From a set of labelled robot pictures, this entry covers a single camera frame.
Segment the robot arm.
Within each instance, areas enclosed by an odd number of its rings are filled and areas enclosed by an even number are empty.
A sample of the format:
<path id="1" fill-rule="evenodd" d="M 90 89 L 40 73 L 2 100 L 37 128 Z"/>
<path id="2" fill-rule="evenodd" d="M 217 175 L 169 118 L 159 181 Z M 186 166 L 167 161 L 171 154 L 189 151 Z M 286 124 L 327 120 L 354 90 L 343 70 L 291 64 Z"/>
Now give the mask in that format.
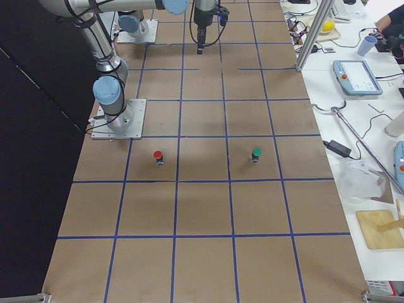
<path id="1" fill-rule="evenodd" d="M 128 35 L 140 39 L 149 32 L 142 10 L 119 11 L 118 15 L 118 25 Z"/>
<path id="2" fill-rule="evenodd" d="M 141 39 L 149 32 L 143 14 L 145 10 L 166 10 L 180 15 L 191 8 L 197 26 L 194 42 L 198 54 L 209 47 L 206 31 L 213 17 L 218 17 L 221 26 L 225 27 L 229 16 L 228 9 L 219 1 L 41 1 L 40 4 L 58 18 L 71 20 L 81 30 L 100 73 L 100 78 L 93 84 L 93 94 L 104 112 L 103 126 L 115 133 L 123 132 L 134 123 L 134 112 L 124 96 L 128 66 L 113 48 L 112 38 L 99 15 L 117 12 L 121 30 Z"/>

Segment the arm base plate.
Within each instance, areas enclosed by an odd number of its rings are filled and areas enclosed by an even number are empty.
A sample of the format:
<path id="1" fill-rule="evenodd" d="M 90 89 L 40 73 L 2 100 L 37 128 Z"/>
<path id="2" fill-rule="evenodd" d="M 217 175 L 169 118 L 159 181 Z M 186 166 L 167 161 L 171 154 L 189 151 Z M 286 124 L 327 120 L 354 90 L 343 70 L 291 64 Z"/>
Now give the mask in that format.
<path id="1" fill-rule="evenodd" d="M 118 44 L 154 44 L 157 37 L 158 20 L 121 20 Z"/>
<path id="2" fill-rule="evenodd" d="M 107 124 L 104 111 L 99 105 L 94 129 L 91 130 L 93 140 L 140 140 L 143 133 L 143 125 L 146 112 L 146 99 L 126 99 L 126 109 L 115 120 L 107 116 L 111 123 Z"/>

